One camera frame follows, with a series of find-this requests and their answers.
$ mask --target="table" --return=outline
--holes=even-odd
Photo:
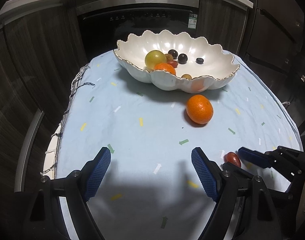
[[[191,163],[195,147],[218,165],[225,153],[241,146],[260,152],[278,145],[302,150],[296,125],[281,102],[239,57],[234,63],[240,70],[228,85],[201,93],[214,108],[205,126],[185,114],[191,94],[133,79],[112,51],[83,69],[74,87],[88,85],[73,95],[57,158],[54,136],[44,169],[57,163],[56,178],[65,177],[92,160],[101,147],[110,148],[111,164],[88,202],[106,240],[198,239],[215,203]],[[289,186],[274,169],[249,163],[242,168],[262,176],[268,188],[285,191]],[[44,174],[53,178],[54,169]],[[78,239],[64,198],[61,205],[70,238]],[[232,237],[237,209],[225,239]]]

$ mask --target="bolt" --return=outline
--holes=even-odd
[[[255,179],[256,181],[258,181],[258,182],[261,182],[261,181],[262,181],[262,177],[260,177],[260,176],[258,176],[258,175],[254,176],[254,179]]]
[[[231,172],[230,171],[222,171],[223,176],[225,177],[230,177],[231,176]]]
[[[79,170],[74,170],[74,171],[72,172],[72,175],[73,175],[74,177],[78,177],[79,174],[80,174],[80,171],[79,171]]]
[[[48,180],[48,176],[42,176],[40,181],[41,182],[46,182]]]

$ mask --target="fruit bowl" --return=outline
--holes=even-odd
[[[220,44],[210,45],[206,38],[192,38],[186,32],[178,35],[168,30],[159,34],[144,31],[141,36],[129,34],[127,41],[117,41],[113,52],[118,62],[138,81],[153,83],[162,90],[180,89],[187,93],[199,93],[206,89],[218,89],[228,84],[239,69],[233,64],[234,55],[224,54]],[[164,70],[150,71],[145,65],[145,56],[152,50],[168,53],[175,49],[179,54],[188,56],[186,64],[179,64],[176,75]],[[197,64],[196,58],[203,58]],[[192,79],[182,78],[184,74]]]

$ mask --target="orange fruit on table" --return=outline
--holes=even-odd
[[[198,124],[206,124],[214,115],[210,101],[202,95],[195,95],[187,101],[186,111],[191,120]]]
[[[153,70],[165,70],[170,72],[171,74],[176,75],[176,70],[174,69],[174,67],[167,63],[159,63],[155,65]]]

